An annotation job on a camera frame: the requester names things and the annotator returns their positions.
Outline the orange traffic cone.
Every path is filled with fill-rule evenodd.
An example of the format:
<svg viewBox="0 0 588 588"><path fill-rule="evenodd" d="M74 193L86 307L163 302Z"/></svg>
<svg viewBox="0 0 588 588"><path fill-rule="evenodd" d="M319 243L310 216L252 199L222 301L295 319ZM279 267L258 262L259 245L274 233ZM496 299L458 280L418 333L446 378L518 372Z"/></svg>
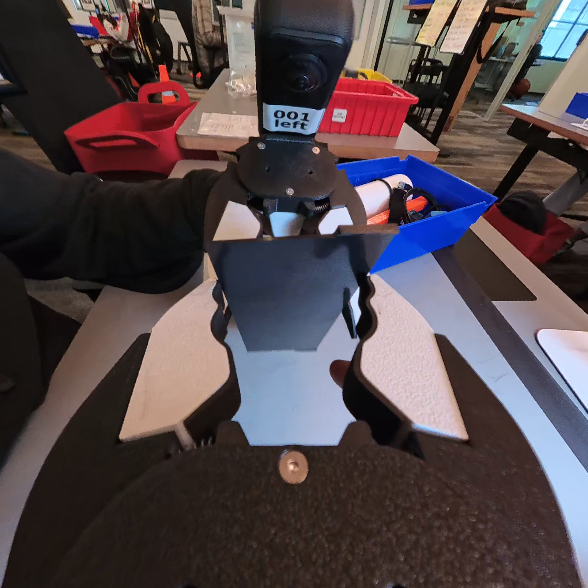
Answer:
<svg viewBox="0 0 588 588"><path fill-rule="evenodd" d="M159 65L159 85L170 82L169 73L166 65ZM173 89L161 89L156 92L160 96L160 100L164 105L174 105L177 102L177 95Z"/></svg>

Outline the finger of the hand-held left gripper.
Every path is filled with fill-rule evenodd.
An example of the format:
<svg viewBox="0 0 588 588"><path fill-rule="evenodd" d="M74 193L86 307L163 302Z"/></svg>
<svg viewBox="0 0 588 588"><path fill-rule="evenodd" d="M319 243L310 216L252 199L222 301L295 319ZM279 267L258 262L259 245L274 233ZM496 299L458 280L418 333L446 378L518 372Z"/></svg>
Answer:
<svg viewBox="0 0 588 588"><path fill-rule="evenodd" d="M341 226L352 226L353 220L347 207L330 209L324 214L319 223L317 232L320 235L333 235Z"/></svg>
<svg viewBox="0 0 588 588"><path fill-rule="evenodd" d="M229 201L212 240L257 239L262 232L262 223L247 205Z"/></svg>

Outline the white paper roll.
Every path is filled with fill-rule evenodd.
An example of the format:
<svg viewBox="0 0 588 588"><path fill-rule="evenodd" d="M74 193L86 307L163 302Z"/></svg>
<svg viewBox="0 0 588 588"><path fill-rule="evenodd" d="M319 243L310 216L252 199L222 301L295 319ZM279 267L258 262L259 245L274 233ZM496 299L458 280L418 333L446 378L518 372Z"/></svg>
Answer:
<svg viewBox="0 0 588 588"><path fill-rule="evenodd" d="M368 220L389 210L392 191L394 188L398 188L399 185L407 185L409 188L412 188L413 182L405 174L398 173L355 187L357 194L364 204Z"/></svg>

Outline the blue plastic bin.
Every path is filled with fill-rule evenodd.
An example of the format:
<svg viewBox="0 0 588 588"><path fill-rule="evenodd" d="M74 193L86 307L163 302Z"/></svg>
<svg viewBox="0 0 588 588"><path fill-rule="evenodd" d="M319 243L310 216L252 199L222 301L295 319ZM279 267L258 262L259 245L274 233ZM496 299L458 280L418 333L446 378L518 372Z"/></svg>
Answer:
<svg viewBox="0 0 588 588"><path fill-rule="evenodd" d="M355 187L402 173L435 197L448 212L401 225L372 273L454 245L497 200L482 189L414 156L358 160L338 164Z"/></svg>

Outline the black cap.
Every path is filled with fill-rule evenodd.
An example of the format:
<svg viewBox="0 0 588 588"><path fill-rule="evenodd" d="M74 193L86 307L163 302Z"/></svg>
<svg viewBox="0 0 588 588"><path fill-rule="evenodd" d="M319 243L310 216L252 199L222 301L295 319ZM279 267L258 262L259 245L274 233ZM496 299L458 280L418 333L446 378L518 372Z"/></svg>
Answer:
<svg viewBox="0 0 588 588"><path fill-rule="evenodd" d="M531 190L520 190L496 203L501 214L518 226L542 235L548 222L548 210L542 198Z"/></svg>

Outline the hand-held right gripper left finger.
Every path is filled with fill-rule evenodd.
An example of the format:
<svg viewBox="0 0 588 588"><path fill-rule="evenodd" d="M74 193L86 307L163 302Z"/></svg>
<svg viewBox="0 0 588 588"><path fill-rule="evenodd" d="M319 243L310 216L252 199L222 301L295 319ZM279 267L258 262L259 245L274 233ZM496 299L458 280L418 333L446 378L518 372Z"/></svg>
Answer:
<svg viewBox="0 0 588 588"><path fill-rule="evenodd" d="M119 433L130 442L171 432L185 449L215 442L241 402L225 343L231 312L215 279L180 299L153 327Z"/></svg>

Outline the white folding stand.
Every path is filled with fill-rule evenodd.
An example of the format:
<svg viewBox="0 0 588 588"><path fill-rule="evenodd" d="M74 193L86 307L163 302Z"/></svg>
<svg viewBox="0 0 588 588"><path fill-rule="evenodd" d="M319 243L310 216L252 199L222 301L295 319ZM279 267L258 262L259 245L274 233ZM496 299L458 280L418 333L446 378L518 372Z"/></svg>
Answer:
<svg viewBox="0 0 588 588"><path fill-rule="evenodd" d="M540 329L535 338L578 401L587 409L587 331Z"/></svg>

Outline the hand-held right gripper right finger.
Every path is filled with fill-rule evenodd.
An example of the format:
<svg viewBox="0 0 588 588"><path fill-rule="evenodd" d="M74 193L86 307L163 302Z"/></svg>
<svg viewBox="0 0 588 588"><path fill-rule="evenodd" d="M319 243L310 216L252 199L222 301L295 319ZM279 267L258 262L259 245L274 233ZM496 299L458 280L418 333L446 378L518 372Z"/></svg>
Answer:
<svg viewBox="0 0 588 588"><path fill-rule="evenodd" d="M377 275L359 288L359 342L342 397L374 446L425 459L439 446L469 449L469 434L436 334L423 316Z"/></svg>

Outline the black trapezoid plate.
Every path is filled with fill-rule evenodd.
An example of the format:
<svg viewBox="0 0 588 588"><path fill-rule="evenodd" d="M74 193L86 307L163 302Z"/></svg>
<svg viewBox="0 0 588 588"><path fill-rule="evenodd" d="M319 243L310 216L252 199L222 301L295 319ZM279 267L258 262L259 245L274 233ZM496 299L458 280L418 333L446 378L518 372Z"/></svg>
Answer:
<svg viewBox="0 0 588 588"><path fill-rule="evenodd" d="M398 225L343 226L331 235L208 242L248 352L314 351L340 314L351 338L352 296Z"/></svg>

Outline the grey side table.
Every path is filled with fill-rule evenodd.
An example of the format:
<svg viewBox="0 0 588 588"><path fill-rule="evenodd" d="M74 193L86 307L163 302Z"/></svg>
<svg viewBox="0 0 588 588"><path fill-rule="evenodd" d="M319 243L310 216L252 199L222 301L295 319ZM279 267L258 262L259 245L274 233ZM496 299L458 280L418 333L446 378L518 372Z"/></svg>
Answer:
<svg viewBox="0 0 588 588"><path fill-rule="evenodd" d="M203 136L197 133L201 116L204 113L254 115L257 111L256 98L233 98L226 87L229 70L223 70L211 88L199 100L194 110L177 131L176 138L182 148L201 151L235 152L247 142L246 138ZM377 159L409 155L434 163L439 148L430 143L407 124L404 124L398 137L379 137L363 135L317 134L317 140L325 143L336 157L350 160Z"/></svg>

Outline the person's dark clothing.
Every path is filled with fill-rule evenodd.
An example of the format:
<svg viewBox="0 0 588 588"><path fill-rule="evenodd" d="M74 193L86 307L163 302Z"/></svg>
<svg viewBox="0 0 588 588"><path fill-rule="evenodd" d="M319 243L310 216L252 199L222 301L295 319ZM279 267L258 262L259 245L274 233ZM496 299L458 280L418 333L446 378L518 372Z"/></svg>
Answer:
<svg viewBox="0 0 588 588"><path fill-rule="evenodd" d="M1 467L81 324L29 296L20 271L1 256Z"/></svg>

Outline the wooden office desk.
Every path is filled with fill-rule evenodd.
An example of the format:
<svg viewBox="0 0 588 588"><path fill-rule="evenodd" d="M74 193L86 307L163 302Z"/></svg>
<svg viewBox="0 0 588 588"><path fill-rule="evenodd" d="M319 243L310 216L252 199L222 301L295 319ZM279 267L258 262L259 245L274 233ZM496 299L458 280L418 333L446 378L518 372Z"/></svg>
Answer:
<svg viewBox="0 0 588 588"><path fill-rule="evenodd" d="M514 121L507 135L525 144L523 151L493 192L501 200L525 172L533 158L542 152L587 176L587 131L570 121L542 113L537 107L503 104L499 111Z"/></svg>

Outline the standing desk with paper sheets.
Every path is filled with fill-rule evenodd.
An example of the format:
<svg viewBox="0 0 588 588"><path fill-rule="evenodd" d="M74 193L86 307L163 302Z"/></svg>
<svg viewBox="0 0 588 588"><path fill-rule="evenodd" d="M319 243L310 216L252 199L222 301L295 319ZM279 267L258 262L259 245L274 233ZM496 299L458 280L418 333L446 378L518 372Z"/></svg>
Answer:
<svg viewBox="0 0 588 588"><path fill-rule="evenodd" d="M410 1L408 24L419 26L403 87L417 96L408 124L434 145L452 129L503 25L531 19L527 1Z"/></svg>

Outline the red storage tote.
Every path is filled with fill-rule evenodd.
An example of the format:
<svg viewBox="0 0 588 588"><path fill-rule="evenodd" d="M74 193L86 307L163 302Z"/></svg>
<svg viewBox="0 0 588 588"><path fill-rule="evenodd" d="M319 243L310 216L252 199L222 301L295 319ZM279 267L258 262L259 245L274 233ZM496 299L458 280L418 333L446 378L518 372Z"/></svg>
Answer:
<svg viewBox="0 0 588 588"><path fill-rule="evenodd" d="M380 81L341 77L322 118L319 133L397 137L419 99Z"/></svg>

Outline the clear plastic bag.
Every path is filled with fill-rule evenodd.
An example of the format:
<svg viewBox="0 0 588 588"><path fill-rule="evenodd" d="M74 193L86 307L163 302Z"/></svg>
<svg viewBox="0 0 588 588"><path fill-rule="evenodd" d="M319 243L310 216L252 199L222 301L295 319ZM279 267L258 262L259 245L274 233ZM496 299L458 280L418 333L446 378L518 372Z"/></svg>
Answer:
<svg viewBox="0 0 588 588"><path fill-rule="evenodd" d="M234 98L256 96L253 21L225 15L224 22L229 56L228 92Z"/></svg>

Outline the white paper sheet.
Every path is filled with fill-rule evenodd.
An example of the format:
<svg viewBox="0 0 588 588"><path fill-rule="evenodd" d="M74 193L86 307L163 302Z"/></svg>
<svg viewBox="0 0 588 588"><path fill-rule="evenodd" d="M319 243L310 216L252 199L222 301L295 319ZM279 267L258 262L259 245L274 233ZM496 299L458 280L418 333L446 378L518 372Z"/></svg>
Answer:
<svg viewBox="0 0 588 588"><path fill-rule="evenodd" d="M201 136L248 139L259 136L258 118L256 115L204 112L195 131Z"/></svg>

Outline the red tote bag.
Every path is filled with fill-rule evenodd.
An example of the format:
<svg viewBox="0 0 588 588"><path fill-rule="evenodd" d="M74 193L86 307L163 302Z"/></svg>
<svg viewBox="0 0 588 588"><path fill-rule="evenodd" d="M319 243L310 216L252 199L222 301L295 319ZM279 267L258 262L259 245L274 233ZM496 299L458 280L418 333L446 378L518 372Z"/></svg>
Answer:
<svg viewBox="0 0 588 588"><path fill-rule="evenodd" d="M542 233L535 233L508 219L496 205L482 215L509 243L536 266L547 263L561 250L575 229L553 213L548 212Z"/></svg>

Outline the black backpack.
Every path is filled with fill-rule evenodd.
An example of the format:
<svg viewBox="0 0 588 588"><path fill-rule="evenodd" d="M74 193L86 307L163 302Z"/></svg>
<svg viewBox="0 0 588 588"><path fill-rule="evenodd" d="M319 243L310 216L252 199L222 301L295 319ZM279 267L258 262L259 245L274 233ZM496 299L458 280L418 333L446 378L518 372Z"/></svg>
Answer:
<svg viewBox="0 0 588 588"><path fill-rule="evenodd" d="M124 100L136 100L145 84L158 82L159 67L173 67L172 40L153 1L98 1L92 16L106 46L101 70Z"/></svg>

